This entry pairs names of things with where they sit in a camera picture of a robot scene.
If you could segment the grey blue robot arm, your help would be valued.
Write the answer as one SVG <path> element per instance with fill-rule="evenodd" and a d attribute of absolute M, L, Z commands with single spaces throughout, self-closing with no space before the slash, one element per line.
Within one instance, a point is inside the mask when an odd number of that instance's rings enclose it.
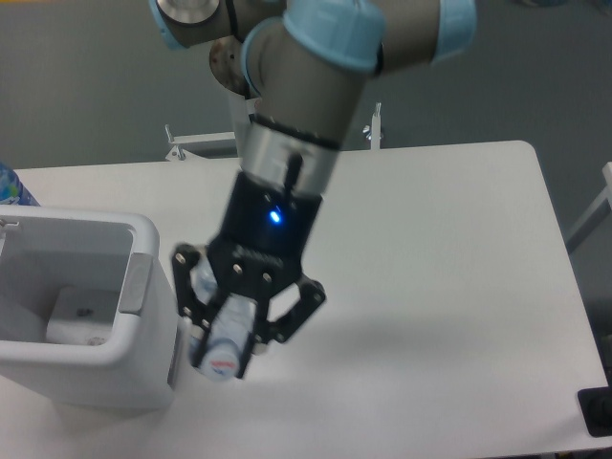
<path fill-rule="evenodd" d="M 171 48 L 228 39 L 233 91 L 259 106 L 218 233 L 179 245 L 172 271 L 189 360 L 214 381 L 242 378 L 325 301 L 302 254 L 366 83 L 464 51 L 471 1 L 153 1 Z"/>

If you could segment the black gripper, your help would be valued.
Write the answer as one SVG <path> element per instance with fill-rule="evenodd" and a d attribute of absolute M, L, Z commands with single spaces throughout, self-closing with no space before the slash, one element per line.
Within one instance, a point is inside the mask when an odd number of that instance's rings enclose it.
<path fill-rule="evenodd" d="M 218 287 L 207 302 L 197 298 L 191 282 L 201 252 L 179 244 L 171 255 L 177 310 L 202 336 L 190 354 L 199 368 L 207 352 L 212 324 L 225 304 L 225 292 L 254 299 L 252 327 L 236 378 L 245 378 L 257 346 L 288 342 L 325 302 L 321 283 L 302 274 L 302 254 L 321 205 L 320 196 L 287 195 L 245 172 L 236 176 L 222 225 L 208 243 L 207 257 Z M 295 284 L 298 300 L 281 317 L 268 320 L 274 296 Z"/>

